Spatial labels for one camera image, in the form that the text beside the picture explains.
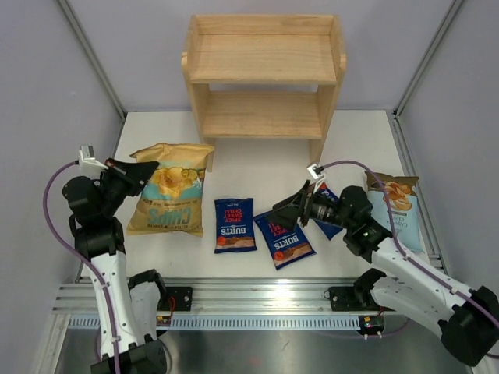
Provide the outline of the large yellow kettle chips bag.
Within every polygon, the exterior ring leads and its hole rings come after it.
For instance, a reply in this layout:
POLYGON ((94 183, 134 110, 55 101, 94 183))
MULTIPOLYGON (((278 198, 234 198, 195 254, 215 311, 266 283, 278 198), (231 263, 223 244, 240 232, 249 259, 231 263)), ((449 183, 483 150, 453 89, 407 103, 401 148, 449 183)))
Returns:
POLYGON ((157 161, 158 166, 141 192, 127 233, 182 231, 201 237, 203 187, 213 152, 207 144, 157 143, 131 153, 139 163, 157 161))

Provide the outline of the light blue cassava chips bag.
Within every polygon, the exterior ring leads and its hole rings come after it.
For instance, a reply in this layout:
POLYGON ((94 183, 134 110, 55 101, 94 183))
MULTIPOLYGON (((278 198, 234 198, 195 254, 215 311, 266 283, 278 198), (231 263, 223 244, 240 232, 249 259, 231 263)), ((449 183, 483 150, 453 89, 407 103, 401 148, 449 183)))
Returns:
POLYGON ((392 176, 377 173, 375 179, 366 174, 367 198, 373 206, 372 217, 388 230, 391 230, 387 203, 391 207, 391 217, 398 240, 412 252, 422 252, 419 236, 417 176, 392 176))

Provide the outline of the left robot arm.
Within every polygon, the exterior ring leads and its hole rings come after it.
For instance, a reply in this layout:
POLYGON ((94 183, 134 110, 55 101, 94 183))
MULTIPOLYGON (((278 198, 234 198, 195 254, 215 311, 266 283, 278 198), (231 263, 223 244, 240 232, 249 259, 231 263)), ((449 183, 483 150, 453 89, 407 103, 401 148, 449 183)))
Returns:
POLYGON ((92 373, 164 373, 167 358, 157 339, 156 314, 168 290, 156 270, 126 276, 122 224, 115 216, 126 197, 138 196, 157 161, 125 163, 109 158, 98 179, 78 176, 63 187, 72 214, 74 249, 90 271, 101 330, 101 360, 92 373))

